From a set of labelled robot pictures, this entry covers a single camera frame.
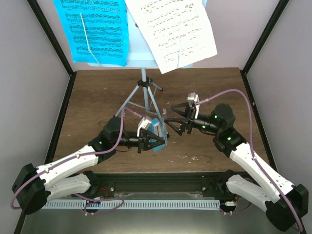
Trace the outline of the white sheet music page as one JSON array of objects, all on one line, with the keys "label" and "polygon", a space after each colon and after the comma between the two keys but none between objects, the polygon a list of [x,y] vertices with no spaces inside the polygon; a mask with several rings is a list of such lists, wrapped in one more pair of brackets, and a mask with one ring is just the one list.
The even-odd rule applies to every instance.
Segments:
[{"label": "white sheet music page", "polygon": [[200,0],[127,0],[126,6],[162,74],[217,55]]}]

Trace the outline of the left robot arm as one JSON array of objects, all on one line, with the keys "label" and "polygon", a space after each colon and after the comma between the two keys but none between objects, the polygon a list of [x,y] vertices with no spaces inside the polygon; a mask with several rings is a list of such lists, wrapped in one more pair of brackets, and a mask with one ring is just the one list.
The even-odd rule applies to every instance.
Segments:
[{"label": "left robot arm", "polygon": [[99,193],[99,179],[85,168],[100,164],[116,152],[118,146],[137,148],[137,152],[155,150],[166,144],[163,123],[143,117],[137,131],[125,129],[119,117],[111,118],[99,134],[78,151],[57,161],[35,167],[23,166],[12,186],[10,206],[25,215],[40,210],[47,202],[67,195],[94,197]]}]

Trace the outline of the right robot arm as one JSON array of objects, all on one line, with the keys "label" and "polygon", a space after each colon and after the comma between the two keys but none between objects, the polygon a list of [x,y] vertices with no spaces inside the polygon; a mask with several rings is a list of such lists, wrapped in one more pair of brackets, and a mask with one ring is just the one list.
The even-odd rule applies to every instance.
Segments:
[{"label": "right robot arm", "polygon": [[294,185],[267,164],[253,149],[251,143],[234,128],[235,116],[228,104],[218,104],[210,115],[199,113],[199,108],[185,102],[172,105],[171,110],[181,118],[167,118],[165,123],[179,135],[198,129],[212,135],[215,147],[241,166],[253,182],[240,175],[232,175],[217,183],[221,196],[236,194],[260,208],[267,219],[285,232],[308,212],[309,192],[302,185]]}]

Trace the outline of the clear metronome cover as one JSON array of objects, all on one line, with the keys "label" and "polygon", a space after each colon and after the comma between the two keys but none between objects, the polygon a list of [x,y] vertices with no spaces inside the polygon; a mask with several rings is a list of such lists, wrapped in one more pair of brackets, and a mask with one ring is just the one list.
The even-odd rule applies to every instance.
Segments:
[{"label": "clear metronome cover", "polygon": [[162,127],[164,132],[165,146],[168,144],[168,131],[167,124],[165,123],[165,119],[167,118],[167,110],[165,108],[162,109]]}]

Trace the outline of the blue metronome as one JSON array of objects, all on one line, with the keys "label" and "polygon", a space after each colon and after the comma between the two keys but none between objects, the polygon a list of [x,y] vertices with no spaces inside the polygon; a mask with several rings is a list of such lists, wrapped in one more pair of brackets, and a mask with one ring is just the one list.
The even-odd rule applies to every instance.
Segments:
[{"label": "blue metronome", "polygon": [[167,140],[167,137],[165,136],[164,134],[164,130],[162,129],[161,125],[160,125],[160,121],[158,118],[154,118],[152,119],[152,122],[150,124],[150,126],[148,127],[148,130],[150,132],[152,132],[153,134],[163,138],[165,140],[165,143],[160,145],[160,146],[157,146],[155,148],[153,148],[153,152],[157,152],[161,149],[163,149],[164,147],[167,146],[167,143],[168,143],[168,140]]}]

